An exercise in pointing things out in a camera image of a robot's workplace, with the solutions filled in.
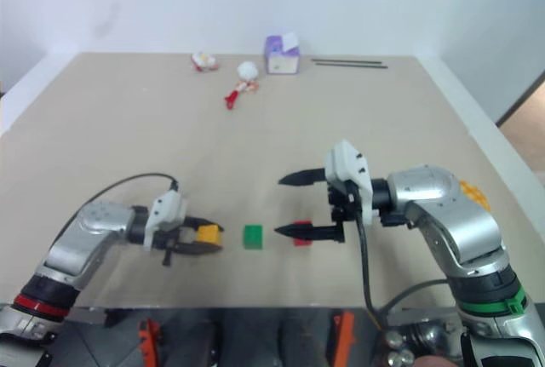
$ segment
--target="red and white toy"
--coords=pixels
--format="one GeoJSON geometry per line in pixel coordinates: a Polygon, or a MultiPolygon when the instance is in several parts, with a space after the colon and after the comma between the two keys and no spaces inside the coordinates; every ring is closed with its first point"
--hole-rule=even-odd
{"type": "Polygon", "coordinates": [[[192,54],[191,62],[195,65],[195,69],[197,69],[199,72],[215,71],[218,67],[220,67],[220,64],[214,56],[203,52],[192,54]]]}
{"type": "Polygon", "coordinates": [[[231,110],[235,106],[235,101],[238,94],[241,92],[256,91],[259,88],[259,84],[255,81],[259,76],[257,66],[254,62],[246,61],[238,66],[238,77],[240,80],[235,86],[235,90],[225,98],[226,106],[228,110],[231,110]]]}

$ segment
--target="yellow object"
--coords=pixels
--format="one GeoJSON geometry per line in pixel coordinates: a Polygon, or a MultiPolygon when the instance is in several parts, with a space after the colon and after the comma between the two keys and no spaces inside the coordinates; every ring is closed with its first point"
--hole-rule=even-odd
{"type": "Polygon", "coordinates": [[[484,209],[490,212],[491,205],[488,204],[486,196],[476,186],[469,184],[466,181],[460,181],[460,188],[466,196],[477,204],[480,204],[484,209]]]}
{"type": "Polygon", "coordinates": [[[201,225],[197,229],[196,242],[221,246],[221,232],[217,225],[201,225]]]}

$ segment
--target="tissue box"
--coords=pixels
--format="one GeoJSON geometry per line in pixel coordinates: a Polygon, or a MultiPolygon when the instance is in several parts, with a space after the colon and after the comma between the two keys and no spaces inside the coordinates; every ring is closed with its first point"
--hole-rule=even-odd
{"type": "Polygon", "coordinates": [[[265,68],[270,74],[295,74],[299,70],[299,47],[284,52],[282,36],[267,37],[265,41],[265,68]]]}

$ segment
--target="beige tabletop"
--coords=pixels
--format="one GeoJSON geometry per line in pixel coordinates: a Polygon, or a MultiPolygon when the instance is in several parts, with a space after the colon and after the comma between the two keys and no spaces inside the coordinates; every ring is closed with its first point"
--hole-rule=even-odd
{"type": "MultiPolygon", "coordinates": [[[[171,173],[189,214],[222,224],[224,250],[175,256],[141,247],[113,249],[81,306],[362,306],[359,246],[295,247],[273,231],[292,221],[329,224],[323,184],[277,185],[283,175],[323,166],[347,139],[381,177],[420,163],[443,166],[488,196],[525,289],[545,300],[542,240],[509,190],[417,60],[382,58],[389,68],[313,66],[295,76],[262,76],[255,94],[228,111],[223,97],[236,66],[257,56],[221,56],[198,73],[186,54],[81,54],[0,138],[0,301],[32,275],[64,221],[102,187],[144,171],[171,173]],[[263,225],[263,250],[246,250],[245,224],[263,225]]],[[[108,194],[147,204],[168,186],[134,181],[108,194]]],[[[421,234],[404,227],[368,230],[372,295],[385,303],[402,289],[442,277],[421,234]]],[[[445,287],[413,304],[451,303],[445,287]]]]}

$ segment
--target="green cube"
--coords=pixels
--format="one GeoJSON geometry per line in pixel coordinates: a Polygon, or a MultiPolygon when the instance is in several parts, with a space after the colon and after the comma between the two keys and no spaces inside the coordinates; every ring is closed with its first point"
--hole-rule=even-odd
{"type": "Polygon", "coordinates": [[[244,227],[244,248],[263,249],[263,226],[247,225],[244,227]]]}

